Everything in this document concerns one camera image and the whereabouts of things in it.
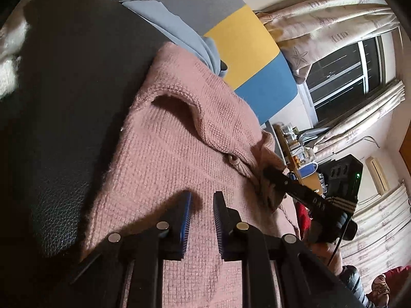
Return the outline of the person's right hand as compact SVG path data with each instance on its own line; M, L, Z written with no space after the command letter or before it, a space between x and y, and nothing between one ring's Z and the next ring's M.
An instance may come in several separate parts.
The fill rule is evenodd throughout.
M341 252L333 243L314 243L310 246L310 250L335 276L342 273L343 259Z

